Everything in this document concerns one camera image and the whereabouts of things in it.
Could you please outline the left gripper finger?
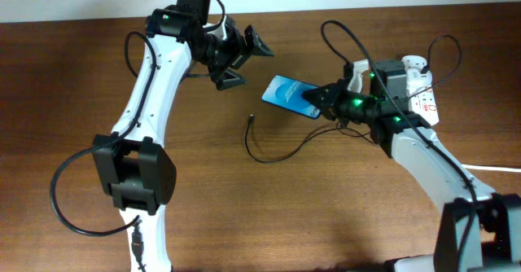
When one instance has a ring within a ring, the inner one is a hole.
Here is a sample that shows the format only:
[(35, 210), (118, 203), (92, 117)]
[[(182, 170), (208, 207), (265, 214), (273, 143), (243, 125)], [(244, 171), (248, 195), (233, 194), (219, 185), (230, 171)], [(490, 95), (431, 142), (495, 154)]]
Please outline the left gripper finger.
[(274, 52), (262, 41), (259, 34), (256, 32), (252, 25), (248, 25), (245, 29), (245, 41), (246, 41), (246, 54), (273, 57)]
[(215, 81), (218, 90), (227, 90), (235, 86), (245, 85), (247, 79), (238, 72), (227, 68)]

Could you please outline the blue Samsung Galaxy smartphone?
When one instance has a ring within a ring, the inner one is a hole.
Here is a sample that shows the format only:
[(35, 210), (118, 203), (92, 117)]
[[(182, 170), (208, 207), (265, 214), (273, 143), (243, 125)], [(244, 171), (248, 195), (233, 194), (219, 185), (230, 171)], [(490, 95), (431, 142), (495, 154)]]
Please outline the blue Samsung Galaxy smartphone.
[(316, 120), (321, 111), (303, 98), (305, 91), (314, 89), (317, 89), (316, 85), (276, 75), (261, 96), (261, 100)]

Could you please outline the white power strip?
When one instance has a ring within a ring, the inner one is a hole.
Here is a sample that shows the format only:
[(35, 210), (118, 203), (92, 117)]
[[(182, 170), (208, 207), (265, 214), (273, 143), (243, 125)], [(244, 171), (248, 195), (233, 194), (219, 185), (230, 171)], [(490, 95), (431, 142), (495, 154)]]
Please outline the white power strip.
[[(416, 68), (422, 72), (422, 69), (427, 65), (427, 61), (418, 55), (406, 55), (401, 61), (405, 65), (406, 76), (409, 69)], [(417, 90), (412, 94), (407, 90), (407, 96), (409, 97), (410, 111), (419, 114), (430, 126), (434, 126), (439, 122), (436, 100), (431, 86)]]

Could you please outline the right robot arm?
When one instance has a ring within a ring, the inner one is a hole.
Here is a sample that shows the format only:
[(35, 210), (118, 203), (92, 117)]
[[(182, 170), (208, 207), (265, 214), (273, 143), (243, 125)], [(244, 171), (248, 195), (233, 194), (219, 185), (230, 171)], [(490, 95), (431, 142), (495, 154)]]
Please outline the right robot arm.
[(388, 157), (406, 169), (441, 210), (435, 251), (388, 262), (391, 271), (518, 271), (520, 197), (482, 183), (443, 146), (436, 132), (408, 109), (405, 96), (364, 95), (340, 80), (303, 97), (322, 115), (364, 123)]

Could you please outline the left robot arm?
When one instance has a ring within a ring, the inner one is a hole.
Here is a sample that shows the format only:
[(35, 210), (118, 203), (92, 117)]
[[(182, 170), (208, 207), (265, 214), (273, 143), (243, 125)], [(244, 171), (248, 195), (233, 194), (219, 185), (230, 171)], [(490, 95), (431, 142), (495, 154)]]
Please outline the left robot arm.
[(165, 210), (177, 170), (164, 149), (169, 113), (192, 63), (207, 67), (218, 90), (246, 83), (238, 69), (252, 55), (273, 52), (252, 26), (223, 16), (208, 23), (211, 0), (177, 0), (146, 20), (145, 51), (136, 84), (110, 135), (94, 138), (93, 158), (103, 192), (125, 224), (133, 271), (170, 271)]

